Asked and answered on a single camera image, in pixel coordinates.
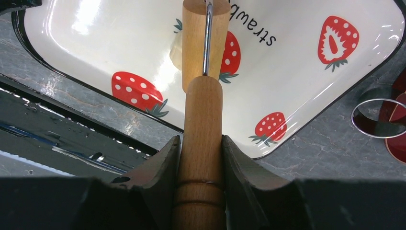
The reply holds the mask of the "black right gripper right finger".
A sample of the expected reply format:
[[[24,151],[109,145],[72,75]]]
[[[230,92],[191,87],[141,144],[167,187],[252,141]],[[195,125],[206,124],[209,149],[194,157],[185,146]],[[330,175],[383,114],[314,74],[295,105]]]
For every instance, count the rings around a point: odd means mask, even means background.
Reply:
[[[403,230],[406,183],[299,178],[266,170],[222,137],[230,230]]]

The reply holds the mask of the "wooden dough roller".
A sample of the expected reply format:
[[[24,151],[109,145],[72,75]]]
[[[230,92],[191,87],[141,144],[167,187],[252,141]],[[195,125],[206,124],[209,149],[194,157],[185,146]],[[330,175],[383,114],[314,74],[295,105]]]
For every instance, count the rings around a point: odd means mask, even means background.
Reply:
[[[186,100],[174,230],[226,229],[219,76],[230,12],[226,0],[183,2],[181,73]]]

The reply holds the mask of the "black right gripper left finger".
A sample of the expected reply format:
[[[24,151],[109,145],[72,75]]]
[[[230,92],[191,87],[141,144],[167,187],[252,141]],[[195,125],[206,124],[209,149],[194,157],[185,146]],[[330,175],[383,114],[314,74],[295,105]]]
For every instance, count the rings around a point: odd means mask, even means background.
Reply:
[[[3,177],[3,230],[168,230],[180,137],[110,183],[91,177]]]

